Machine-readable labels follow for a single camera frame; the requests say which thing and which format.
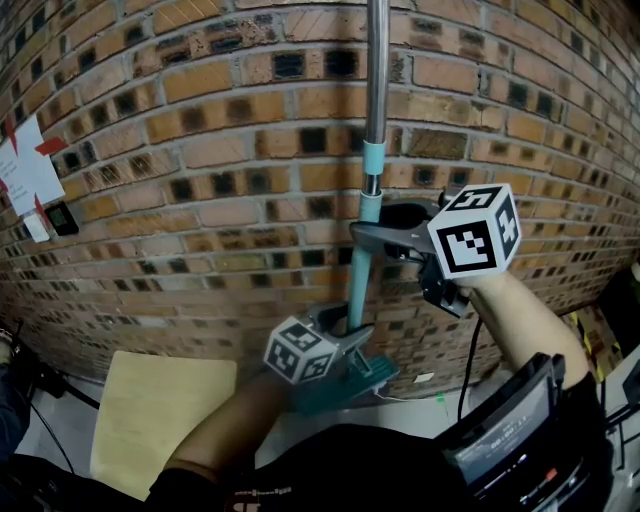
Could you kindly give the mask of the teal mop with metal pole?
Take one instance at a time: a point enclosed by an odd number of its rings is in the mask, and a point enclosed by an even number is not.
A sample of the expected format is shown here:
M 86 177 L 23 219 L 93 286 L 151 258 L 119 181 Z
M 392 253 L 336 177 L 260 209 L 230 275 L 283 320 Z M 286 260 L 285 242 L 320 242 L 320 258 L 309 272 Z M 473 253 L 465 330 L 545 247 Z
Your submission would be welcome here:
M 382 205 L 381 175 L 386 151 L 386 109 L 389 84 L 390 0 L 367 1 L 366 126 L 363 147 L 363 184 L 359 219 L 376 222 Z M 357 242 L 352 253 L 346 327 L 362 323 L 371 271 L 372 251 Z M 341 359 L 327 377 L 309 384 L 294 399 L 295 409 L 306 415 L 337 409 L 395 377 L 392 361 L 363 354 L 364 341 L 341 351 Z

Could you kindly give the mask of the light wooden table top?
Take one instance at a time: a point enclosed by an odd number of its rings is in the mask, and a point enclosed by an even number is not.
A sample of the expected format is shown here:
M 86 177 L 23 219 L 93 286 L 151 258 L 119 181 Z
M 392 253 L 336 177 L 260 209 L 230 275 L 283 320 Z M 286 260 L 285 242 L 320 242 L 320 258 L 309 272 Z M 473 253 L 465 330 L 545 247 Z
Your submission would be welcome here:
M 117 351 L 104 384 L 91 476 L 145 500 L 187 434 L 234 394 L 237 364 Z

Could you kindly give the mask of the small white paper note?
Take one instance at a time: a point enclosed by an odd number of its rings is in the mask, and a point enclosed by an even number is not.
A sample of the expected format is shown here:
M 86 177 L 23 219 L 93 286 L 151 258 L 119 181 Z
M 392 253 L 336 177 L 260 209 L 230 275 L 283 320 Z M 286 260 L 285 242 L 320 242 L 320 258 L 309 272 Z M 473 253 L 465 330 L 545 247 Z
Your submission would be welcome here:
M 23 218 L 25 227 L 27 228 L 31 239 L 35 243 L 46 242 L 50 240 L 49 231 L 39 213 L 32 213 Z

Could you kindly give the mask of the person's black shirt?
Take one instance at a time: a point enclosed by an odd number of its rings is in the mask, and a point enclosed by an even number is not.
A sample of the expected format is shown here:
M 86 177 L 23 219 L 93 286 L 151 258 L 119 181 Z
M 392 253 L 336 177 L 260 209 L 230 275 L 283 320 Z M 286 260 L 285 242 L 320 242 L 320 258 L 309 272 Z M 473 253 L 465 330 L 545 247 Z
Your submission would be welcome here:
M 429 438 L 334 425 L 244 474 L 166 469 L 143 512 L 516 512 L 474 502 Z

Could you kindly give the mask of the person's left forearm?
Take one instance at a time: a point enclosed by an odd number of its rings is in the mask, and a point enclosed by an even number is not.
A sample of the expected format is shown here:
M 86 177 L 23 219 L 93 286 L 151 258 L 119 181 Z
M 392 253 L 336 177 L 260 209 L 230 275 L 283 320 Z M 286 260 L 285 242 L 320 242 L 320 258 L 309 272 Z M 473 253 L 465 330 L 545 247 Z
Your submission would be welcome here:
M 218 483 L 251 459 L 289 405 L 291 386 L 262 372 L 203 419 L 176 447 L 164 468 Z

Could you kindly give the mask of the black metal stand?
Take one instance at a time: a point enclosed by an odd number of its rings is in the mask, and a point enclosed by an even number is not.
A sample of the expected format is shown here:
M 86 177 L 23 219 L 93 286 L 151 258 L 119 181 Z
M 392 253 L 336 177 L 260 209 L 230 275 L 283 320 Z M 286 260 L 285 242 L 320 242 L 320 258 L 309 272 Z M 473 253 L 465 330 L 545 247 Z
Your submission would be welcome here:
M 608 434 L 618 433 L 620 440 L 620 465 L 617 470 L 625 469 L 626 445 L 640 439 L 640 430 L 629 438 L 624 437 L 623 423 L 640 414 L 640 360 L 632 368 L 622 384 L 627 403 L 617 411 L 608 415 L 605 426 Z

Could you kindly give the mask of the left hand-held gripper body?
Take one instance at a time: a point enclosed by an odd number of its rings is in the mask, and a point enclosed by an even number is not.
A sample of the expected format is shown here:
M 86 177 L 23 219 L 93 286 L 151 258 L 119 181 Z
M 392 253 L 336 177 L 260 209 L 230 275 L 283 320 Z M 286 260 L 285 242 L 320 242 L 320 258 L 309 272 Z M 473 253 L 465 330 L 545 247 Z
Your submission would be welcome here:
M 271 332 L 263 362 L 291 385 L 321 379 L 338 362 L 334 335 L 289 317 Z

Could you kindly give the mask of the cardboard box with striped tape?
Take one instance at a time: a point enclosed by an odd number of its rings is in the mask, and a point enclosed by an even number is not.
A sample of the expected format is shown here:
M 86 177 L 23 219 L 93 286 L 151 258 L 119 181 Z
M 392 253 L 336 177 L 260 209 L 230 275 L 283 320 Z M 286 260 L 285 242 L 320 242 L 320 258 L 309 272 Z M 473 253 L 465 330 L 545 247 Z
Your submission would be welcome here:
M 624 356 L 601 309 L 597 304 L 590 304 L 562 318 L 578 336 L 596 382 L 602 383 L 622 363 Z

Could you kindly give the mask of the black monitor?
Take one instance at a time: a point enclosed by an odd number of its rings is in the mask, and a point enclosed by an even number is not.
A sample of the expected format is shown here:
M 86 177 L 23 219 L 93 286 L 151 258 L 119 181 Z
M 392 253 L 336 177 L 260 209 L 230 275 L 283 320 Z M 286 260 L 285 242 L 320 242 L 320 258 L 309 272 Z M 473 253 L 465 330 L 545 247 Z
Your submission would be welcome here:
M 624 356 L 640 344 L 640 281 L 632 268 L 612 277 L 597 299 Z

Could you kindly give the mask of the small black display device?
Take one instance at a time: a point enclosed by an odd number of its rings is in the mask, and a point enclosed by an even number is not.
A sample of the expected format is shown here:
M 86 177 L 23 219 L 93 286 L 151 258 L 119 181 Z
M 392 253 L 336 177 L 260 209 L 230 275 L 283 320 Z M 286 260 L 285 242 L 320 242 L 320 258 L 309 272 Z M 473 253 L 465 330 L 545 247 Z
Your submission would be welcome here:
M 80 231 L 78 223 L 64 201 L 59 201 L 44 209 L 46 218 L 58 237 L 77 235 Z

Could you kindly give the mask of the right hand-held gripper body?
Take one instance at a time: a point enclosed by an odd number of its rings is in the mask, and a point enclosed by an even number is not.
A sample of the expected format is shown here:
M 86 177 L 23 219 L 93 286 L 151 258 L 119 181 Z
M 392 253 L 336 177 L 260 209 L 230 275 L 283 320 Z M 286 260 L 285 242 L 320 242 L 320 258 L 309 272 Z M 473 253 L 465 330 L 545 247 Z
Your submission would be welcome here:
M 426 218 L 409 230 L 408 253 L 421 258 L 426 302 L 459 318 L 467 308 L 458 281 L 507 270 L 521 243 L 508 184 L 467 185 L 424 203 Z

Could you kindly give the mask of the person's right forearm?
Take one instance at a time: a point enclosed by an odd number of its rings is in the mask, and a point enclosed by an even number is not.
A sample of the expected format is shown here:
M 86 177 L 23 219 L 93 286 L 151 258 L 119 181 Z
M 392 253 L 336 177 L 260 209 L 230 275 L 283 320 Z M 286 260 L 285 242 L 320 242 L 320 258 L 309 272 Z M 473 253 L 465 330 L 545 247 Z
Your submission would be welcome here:
M 564 357 L 565 389 L 589 373 L 587 357 L 576 335 L 511 273 L 465 277 L 456 283 L 513 369 L 520 369 L 535 354 L 543 353 Z

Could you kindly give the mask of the black waist-worn screen device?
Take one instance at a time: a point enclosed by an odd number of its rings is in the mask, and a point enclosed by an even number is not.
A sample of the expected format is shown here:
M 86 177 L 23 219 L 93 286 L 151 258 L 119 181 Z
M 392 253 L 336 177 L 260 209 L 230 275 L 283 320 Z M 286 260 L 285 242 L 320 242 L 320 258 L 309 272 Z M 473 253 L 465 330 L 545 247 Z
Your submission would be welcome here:
M 478 501 L 494 497 L 529 464 L 529 446 L 556 413 L 565 361 L 537 353 L 495 393 L 436 438 L 448 464 Z

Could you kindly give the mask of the white paper sheet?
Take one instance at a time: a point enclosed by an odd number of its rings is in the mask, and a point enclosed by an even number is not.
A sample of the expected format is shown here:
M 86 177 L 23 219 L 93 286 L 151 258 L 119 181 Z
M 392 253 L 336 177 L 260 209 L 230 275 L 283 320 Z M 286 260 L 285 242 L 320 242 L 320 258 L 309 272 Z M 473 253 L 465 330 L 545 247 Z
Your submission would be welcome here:
M 9 202 L 17 216 L 22 216 L 40 204 L 64 196 L 52 161 L 37 147 L 44 143 L 37 117 L 32 115 L 0 145 L 0 182 L 5 185 Z

